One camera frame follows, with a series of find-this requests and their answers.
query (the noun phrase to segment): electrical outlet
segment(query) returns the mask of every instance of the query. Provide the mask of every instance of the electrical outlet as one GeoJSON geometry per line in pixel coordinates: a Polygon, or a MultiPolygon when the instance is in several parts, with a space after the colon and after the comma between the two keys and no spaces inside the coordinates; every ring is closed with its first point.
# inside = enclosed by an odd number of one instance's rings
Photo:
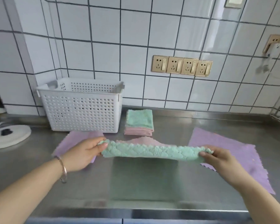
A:
{"type": "Polygon", "coordinates": [[[212,64],[212,61],[199,60],[195,75],[207,77],[210,74],[212,64]]]}
{"type": "Polygon", "coordinates": [[[198,61],[198,59],[185,58],[184,63],[182,64],[181,74],[195,75],[198,61]]]}
{"type": "Polygon", "coordinates": [[[263,49],[262,52],[267,53],[267,51],[270,48],[270,45],[274,44],[274,43],[280,43],[280,35],[270,35],[270,37],[265,45],[265,48],[263,49]]]}
{"type": "Polygon", "coordinates": [[[169,56],[167,73],[180,74],[182,71],[183,57],[173,57],[169,56]]]}
{"type": "Polygon", "coordinates": [[[153,56],[153,64],[151,65],[151,71],[154,72],[166,72],[168,64],[168,56],[153,56]]]}

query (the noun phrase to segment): green cloth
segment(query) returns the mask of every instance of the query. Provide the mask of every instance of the green cloth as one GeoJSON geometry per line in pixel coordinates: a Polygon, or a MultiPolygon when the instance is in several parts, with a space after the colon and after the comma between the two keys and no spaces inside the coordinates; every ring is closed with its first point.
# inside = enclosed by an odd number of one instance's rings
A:
{"type": "Polygon", "coordinates": [[[128,127],[145,127],[153,130],[153,111],[144,110],[128,110],[126,126],[128,127]]]}
{"type": "Polygon", "coordinates": [[[135,145],[129,143],[120,143],[110,140],[101,141],[108,143],[108,147],[102,151],[103,157],[145,157],[145,158],[164,158],[183,161],[204,162],[204,159],[198,155],[199,152],[212,154],[213,151],[204,147],[188,146],[155,146],[155,145],[135,145]]]}

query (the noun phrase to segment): power socket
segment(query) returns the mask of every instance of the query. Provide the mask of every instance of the power socket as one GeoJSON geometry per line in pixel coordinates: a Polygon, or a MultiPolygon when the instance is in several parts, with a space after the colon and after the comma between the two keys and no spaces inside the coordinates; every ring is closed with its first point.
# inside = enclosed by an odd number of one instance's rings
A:
{"type": "Polygon", "coordinates": [[[198,61],[198,59],[185,58],[184,63],[182,65],[181,74],[195,75],[198,61]]]}
{"type": "Polygon", "coordinates": [[[169,56],[167,73],[180,74],[182,71],[183,57],[169,56]]]}
{"type": "Polygon", "coordinates": [[[166,72],[168,64],[168,56],[153,56],[153,63],[151,65],[151,71],[154,72],[166,72]]]}
{"type": "Polygon", "coordinates": [[[212,61],[198,61],[198,66],[195,72],[195,76],[207,77],[210,74],[210,69],[212,67],[212,61]]]}

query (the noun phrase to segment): stainless steel countertop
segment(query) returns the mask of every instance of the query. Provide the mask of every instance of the stainless steel countertop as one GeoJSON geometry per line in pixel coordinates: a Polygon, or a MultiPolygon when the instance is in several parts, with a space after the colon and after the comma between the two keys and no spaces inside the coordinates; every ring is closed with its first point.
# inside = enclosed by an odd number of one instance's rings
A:
{"type": "MultiPolygon", "coordinates": [[[[280,202],[280,124],[192,119],[154,113],[153,138],[161,143],[187,145],[194,127],[255,144],[280,202]]],[[[129,140],[119,133],[111,140],[129,140]]],[[[66,136],[32,127],[18,145],[0,149],[0,191],[50,160],[66,136]]],[[[70,173],[68,183],[56,182],[33,217],[109,217],[151,219],[244,220],[249,214],[240,195],[218,173],[191,162],[145,158],[97,157],[86,169],[70,173]]]]}

